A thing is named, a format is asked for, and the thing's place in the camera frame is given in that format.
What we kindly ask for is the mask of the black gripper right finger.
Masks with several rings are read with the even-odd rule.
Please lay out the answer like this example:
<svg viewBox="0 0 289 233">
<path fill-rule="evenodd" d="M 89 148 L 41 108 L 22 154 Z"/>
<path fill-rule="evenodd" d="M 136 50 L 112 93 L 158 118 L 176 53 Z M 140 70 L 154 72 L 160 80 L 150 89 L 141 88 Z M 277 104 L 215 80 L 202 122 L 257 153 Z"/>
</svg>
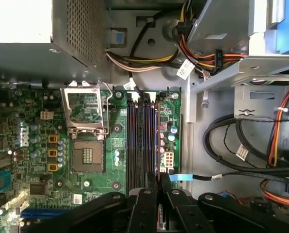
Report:
<svg viewBox="0 0 289 233">
<path fill-rule="evenodd" d="M 168 173 L 160 174 L 160 186 L 168 205 L 185 233 L 288 233 L 289 224 L 237 200 L 214 193 L 192 196 L 173 189 Z"/>
</svg>

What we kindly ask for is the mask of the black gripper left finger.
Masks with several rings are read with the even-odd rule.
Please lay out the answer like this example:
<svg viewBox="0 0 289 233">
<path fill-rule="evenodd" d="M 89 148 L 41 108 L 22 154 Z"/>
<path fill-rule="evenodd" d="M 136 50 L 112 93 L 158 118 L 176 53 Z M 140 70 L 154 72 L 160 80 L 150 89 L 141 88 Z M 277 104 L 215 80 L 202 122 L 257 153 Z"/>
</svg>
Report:
<svg viewBox="0 0 289 233">
<path fill-rule="evenodd" d="M 110 192 L 54 218 L 33 223 L 24 233 L 154 233 L 157 230 L 158 184 L 147 173 L 145 186 L 126 197 Z"/>
</svg>

